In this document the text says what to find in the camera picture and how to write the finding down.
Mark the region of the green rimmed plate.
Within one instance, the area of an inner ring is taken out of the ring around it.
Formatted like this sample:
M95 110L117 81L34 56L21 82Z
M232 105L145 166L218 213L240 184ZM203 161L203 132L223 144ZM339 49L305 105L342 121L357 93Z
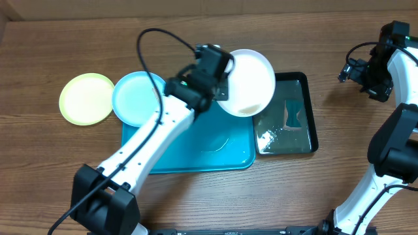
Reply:
M112 112L113 82L98 73L81 74L69 81L59 96L59 111L70 123L94 125Z

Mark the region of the green scrub sponge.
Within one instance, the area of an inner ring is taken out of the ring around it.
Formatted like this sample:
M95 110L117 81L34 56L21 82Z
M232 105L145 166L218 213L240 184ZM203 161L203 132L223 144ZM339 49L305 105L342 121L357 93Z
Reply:
M298 115L302 108L302 103L296 100L285 100L285 111L284 111L284 121L283 128L288 131L295 131L301 129L300 121L298 120Z

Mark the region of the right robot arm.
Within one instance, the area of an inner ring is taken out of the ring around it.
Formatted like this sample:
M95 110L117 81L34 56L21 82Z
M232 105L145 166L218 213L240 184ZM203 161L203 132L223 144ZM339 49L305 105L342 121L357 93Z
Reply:
M369 167L345 202L307 234L375 234L370 222L384 205L417 179L417 38L387 36L369 61L346 58L339 81L362 86L371 99L385 102L394 92L396 109L370 141Z

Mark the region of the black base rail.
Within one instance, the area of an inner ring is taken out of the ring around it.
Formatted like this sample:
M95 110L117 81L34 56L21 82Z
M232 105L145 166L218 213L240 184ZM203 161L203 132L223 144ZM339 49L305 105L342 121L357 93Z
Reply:
M314 226L295 226L273 229L231 229L231 230L176 230L173 228L149 230L149 235L312 235L317 233Z

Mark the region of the teal plastic tray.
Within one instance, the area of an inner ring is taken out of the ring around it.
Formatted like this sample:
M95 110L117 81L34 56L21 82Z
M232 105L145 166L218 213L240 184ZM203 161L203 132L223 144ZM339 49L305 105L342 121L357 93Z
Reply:
M178 136L151 174L215 172L249 168L256 158L251 117L236 117L213 102Z

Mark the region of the black water basin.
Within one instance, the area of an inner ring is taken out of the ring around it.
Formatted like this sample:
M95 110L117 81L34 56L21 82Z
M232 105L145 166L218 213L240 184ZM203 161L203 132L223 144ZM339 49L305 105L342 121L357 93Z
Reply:
M253 116L255 149L260 155L313 153L319 148L308 79L302 72L276 73L276 87L267 107ZM285 100L302 103L300 130L283 128Z

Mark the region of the blue rimmed plate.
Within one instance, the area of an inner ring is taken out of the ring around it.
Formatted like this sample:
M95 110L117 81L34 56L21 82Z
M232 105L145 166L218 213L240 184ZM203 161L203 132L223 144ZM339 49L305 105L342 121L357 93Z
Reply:
M115 86L112 107L124 123L141 127L158 110L157 92L145 71L125 75Z

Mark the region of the white pink plate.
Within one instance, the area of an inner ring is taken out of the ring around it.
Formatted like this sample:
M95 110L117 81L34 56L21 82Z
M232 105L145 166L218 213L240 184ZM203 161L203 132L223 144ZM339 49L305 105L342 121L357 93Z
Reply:
M266 108L272 100L276 78L270 61L250 49L231 52L234 62L227 65L228 99L217 103L230 115L250 117Z

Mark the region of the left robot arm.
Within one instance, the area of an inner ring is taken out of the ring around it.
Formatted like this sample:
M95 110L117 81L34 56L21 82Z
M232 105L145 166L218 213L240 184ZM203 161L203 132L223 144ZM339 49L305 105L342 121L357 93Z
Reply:
M159 107L117 152L97 168L82 166L74 176L68 215L94 234L147 234L140 224L139 194L167 148L230 92L231 72L216 78L199 70L171 78Z

